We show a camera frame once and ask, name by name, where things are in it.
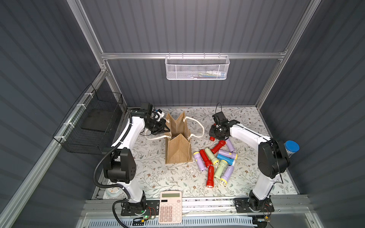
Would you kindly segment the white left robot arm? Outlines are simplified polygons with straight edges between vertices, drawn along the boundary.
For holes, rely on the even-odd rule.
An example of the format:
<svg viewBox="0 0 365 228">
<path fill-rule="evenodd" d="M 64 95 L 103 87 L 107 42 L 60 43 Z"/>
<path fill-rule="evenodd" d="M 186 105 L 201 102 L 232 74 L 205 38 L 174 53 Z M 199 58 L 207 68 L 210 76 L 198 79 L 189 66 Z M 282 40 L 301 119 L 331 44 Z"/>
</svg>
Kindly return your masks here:
<svg viewBox="0 0 365 228">
<path fill-rule="evenodd" d="M 117 189 L 126 194 L 127 202 L 140 204 L 145 200 L 144 191 L 134 180 L 136 162 L 132 151 L 138 136 L 148 130 L 153 135 L 160 135 L 170 131 L 160 109 L 140 108 L 127 112 L 128 118 L 125 128 L 103 156 L 98 165 L 103 166 L 103 174 L 110 181 L 101 184 L 93 173 L 94 184 L 103 189 Z"/>
</svg>

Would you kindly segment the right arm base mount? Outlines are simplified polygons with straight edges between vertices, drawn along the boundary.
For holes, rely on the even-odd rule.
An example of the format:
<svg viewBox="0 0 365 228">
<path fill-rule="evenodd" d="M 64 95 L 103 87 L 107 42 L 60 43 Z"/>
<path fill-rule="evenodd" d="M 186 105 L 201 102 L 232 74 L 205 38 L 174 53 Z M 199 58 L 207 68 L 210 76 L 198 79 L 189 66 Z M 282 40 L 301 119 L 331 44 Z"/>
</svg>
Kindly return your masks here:
<svg viewBox="0 0 365 228">
<path fill-rule="evenodd" d="M 234 198 L 233 204 L 237 213 L 272 213 L 275 211 L 271 197 L 266 197 L 263 200 L 258 200 L 255 196 L 245 198 Z"/>
</svg>

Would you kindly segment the brown paper tote bag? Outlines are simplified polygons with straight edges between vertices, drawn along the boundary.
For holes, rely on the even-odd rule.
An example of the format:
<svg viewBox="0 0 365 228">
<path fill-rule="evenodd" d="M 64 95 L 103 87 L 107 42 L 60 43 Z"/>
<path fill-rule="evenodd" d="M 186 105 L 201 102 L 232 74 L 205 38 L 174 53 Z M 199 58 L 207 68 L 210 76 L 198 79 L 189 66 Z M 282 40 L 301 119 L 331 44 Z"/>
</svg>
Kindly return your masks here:
<svg viewBox="0 0 365 228">
<path fill-rule="evenodd" d="M 165 164 L 177 164 L 193 161 L 191 138 L 201 138 L 205 134 L 204 126 L 196 119 L 191 118 L 183 112 L 177 119 L 170 114 L 165 118 L 170 132 L 152 140 L 165 139 Z M 196 122 L 201 128 L 201 135 L 191 133 L 188 127 L 188 120 Z"/>
</svg>

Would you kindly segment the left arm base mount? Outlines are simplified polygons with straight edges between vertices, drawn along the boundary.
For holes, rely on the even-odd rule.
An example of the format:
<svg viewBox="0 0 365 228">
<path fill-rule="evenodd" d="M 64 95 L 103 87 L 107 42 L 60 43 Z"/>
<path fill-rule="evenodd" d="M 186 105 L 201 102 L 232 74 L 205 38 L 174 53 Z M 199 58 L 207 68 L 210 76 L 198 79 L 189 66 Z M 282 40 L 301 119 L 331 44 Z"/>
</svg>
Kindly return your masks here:
<svg viewBox="0 0 365 228">
<path fill-rule="evenodd" d="M 121 203 L 121 216 L 144 216 L 144 215 L 159 215 L 160 201 L 145 200 L 140 203 Z"/>
</svg>

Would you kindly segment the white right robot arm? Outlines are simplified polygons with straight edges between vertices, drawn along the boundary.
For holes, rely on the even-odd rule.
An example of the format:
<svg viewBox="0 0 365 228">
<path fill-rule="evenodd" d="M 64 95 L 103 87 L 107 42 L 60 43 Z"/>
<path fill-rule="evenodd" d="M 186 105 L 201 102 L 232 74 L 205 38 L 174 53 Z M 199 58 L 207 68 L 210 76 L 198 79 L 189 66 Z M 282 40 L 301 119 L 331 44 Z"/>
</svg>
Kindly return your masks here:
<svg viewBox="0 0 365 228">
<path fill-rule="evenodd" d="M 246 143 L 258 152 L 259 178 L 252 189 L 256 200 L 265 200 L 274 184 L 282 182 L 282 174 L 290 165 L 287 150 L 282 141 L 276 141 L 268 136 L 259 134 L 237 121 L 225 124 L 213 124 L 209 136 L 218 140 L 226 140 L 230 136 Z"/>
</svg>

